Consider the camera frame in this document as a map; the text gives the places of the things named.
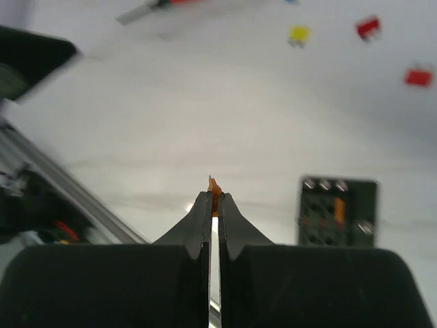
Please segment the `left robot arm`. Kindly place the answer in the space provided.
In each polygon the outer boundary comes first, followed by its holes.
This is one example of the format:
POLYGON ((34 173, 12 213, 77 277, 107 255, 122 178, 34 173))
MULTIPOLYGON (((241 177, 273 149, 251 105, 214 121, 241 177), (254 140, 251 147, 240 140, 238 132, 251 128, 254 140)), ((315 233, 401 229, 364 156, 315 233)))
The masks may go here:
POLYGON ((1 26, 1 100, 16 101, 80 51, 70 41, 1 26))

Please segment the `orange blade fuse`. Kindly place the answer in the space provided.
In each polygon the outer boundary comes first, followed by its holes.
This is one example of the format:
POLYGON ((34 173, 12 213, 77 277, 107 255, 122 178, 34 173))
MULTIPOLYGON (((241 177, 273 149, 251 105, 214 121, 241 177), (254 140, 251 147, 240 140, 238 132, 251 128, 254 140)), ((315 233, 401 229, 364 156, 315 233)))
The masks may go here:
POLYGON ((334 218, 338 224, 344 224, 346 217, 346 202, 340 197, 334 201, 334 218))

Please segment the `brown blade fuse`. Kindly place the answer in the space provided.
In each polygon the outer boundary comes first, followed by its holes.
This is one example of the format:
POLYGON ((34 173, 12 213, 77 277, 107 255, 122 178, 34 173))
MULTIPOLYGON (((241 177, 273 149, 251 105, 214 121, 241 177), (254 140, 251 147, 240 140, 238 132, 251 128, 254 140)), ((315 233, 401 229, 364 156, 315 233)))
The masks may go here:
POLYGON ((216 180, 209 176, 208 191, 212 193, 212 216, 219 216, 219 198, 222 195, 222 189, 217 184, 216 180))

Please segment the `black fuse box base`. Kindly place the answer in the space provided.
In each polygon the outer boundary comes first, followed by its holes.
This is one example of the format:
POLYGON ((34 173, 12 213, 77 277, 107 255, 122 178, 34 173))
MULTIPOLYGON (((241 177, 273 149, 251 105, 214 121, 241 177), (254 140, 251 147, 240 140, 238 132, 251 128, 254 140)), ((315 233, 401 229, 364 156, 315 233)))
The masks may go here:
POLYGON ((298 245, 376 245, 378 182, 370 179, 303 176, 297 216, 298 245))

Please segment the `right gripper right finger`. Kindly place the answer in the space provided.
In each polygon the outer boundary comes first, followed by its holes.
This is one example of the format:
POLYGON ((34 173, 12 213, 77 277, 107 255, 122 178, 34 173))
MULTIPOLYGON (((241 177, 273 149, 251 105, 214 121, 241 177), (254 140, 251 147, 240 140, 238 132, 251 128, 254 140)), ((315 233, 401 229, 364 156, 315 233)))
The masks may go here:
POLYGON ((385 249, 277 245, 218 200, 224 327, 431 327, 406 263, 385 249))

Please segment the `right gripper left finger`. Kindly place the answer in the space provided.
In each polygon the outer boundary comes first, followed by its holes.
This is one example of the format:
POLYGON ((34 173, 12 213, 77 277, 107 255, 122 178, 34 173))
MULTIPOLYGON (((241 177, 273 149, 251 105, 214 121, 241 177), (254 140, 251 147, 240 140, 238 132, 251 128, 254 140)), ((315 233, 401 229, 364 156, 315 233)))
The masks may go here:
POLYGON ((151 244, 22 250, 1 281, 2 327, 207 327, 212 194, 151 244))

